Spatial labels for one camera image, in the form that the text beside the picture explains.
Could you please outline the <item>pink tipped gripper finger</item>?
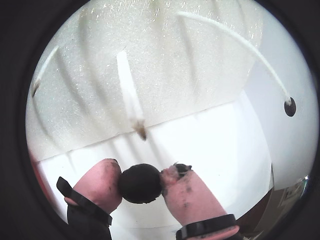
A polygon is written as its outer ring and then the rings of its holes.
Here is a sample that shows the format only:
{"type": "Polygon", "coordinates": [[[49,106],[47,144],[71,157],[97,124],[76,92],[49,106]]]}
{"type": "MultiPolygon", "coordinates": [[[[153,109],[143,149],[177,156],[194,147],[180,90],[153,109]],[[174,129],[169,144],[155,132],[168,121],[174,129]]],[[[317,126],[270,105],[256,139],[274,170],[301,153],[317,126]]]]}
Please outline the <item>pink tipped gripper finger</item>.
{"type": "Polygon", "coordinates": [[[160,172],[162,196],[171,215],[180,223],[177,240],[239,240],[240,227],[233,214],[192,170],[175,163],[160,172]]]}
{"type": "Polygon", "coordinates": [[[67,223],[81,240],[110,240],[111,213],[122,202],[118,180],[120,165],[105,158],[90,168],[72,187],[61,176],[56,188],[67,203],[67,223]]]}

